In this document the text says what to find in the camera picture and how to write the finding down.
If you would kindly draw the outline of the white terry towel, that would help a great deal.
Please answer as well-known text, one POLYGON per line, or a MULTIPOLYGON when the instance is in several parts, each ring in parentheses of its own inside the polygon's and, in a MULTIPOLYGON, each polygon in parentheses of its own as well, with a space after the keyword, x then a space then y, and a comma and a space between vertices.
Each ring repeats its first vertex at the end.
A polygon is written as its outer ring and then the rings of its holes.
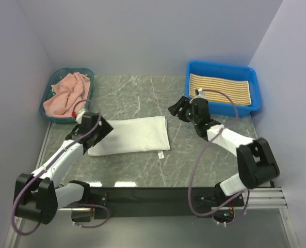
POLYGON ((170 150, 167 121, 164 116, 109 120, 108 123, 114 129, 94 147, 88 149, 89 156, 170 150))

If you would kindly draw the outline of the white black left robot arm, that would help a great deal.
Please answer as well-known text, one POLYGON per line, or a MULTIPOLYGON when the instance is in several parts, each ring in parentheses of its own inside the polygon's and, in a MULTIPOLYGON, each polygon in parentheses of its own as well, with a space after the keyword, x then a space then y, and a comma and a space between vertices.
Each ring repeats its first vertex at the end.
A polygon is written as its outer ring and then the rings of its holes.
POLYGON ((113 127, 100 113, 83 113, 60 148, 42 166, 30 174, 22 173, 18 176, 13 216, 48 224, 60 208, 70 204, 87 207, 91 203, 89 183, 72 180, 64 186, 59 184, 71 165, 112 130, 113 127))

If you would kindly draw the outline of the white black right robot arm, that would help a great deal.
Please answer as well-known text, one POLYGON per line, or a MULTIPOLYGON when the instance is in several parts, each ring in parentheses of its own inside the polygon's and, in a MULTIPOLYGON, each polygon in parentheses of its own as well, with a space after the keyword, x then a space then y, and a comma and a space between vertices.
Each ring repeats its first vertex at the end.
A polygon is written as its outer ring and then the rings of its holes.
POLYGON ((182 96, 168 107, 168 111, 181 121, 193 123, 197 135, 209 144, 216 144, 236 156, 238 172, 216 185, 215 202, 218 205, 227 206, 235 194, 255 189, 280 175, 268 141, 243 136, 214 120, 206 99, 190 100, 182 96))

